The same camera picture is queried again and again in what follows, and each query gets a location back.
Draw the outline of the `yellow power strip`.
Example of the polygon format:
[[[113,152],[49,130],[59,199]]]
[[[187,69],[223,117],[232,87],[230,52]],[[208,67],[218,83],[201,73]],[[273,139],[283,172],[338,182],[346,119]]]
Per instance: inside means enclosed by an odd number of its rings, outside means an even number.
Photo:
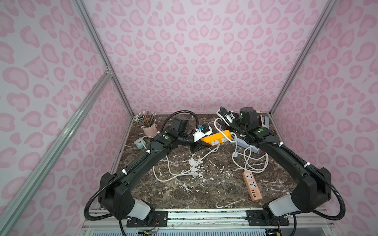
[[[203,142],[212,146],[216,146],[225,142],[232,141],[232,136],[229,130],[225,130],[223,133],[219,132],[201,139]]]

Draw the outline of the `pink power strip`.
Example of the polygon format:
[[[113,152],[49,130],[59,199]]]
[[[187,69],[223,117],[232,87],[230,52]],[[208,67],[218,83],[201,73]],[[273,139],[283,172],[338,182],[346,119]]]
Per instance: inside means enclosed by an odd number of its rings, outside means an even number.
[[[261,192],[258,188],[256,179],[252,172],[244,171],[243,172],[243,179],[246,183],[248,193],[252,201],[257,201],[262,199]]]

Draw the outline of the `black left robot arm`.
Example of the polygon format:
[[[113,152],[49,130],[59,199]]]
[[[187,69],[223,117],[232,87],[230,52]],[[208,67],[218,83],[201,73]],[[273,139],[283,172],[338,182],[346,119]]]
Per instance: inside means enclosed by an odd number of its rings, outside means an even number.
[[[187,132],[188,119],[182,117],[182,111],[171,114],[164,122],[159,133],[150,142],[147,149],[121,171],[101,177],[99,190],[88,200],[84,207],[84,216],[89,221],[115,217],[121,221],[136,218],[146,225],[154,219],[154,208],[132,196],[134,186],[161,159],[179,146],[189,147],[192,153],[210,144],[202,138],[211,135],[212,128],[200,124],[198,116],[192,111],[185,111],[195,118],[195,128]]]

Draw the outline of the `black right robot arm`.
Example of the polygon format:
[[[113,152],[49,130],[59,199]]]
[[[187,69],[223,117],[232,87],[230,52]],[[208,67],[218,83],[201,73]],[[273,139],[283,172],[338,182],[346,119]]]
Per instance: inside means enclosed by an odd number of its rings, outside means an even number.
[[[239,113],[221,107],[217,115],[249,145],[256,146],[272,157],[294,179],[295,189],[263,205],[262,220],[272,223],[286,214],[313,212],[327,220],[338,221],[346,214],[346,205],[338,190],[331,183],[331,173],[305,161],[279,141],[274,132],[263,127],[252,107],[241,108]],[[317,208],[335,196],[340,205],[335,216],[317,211]]]

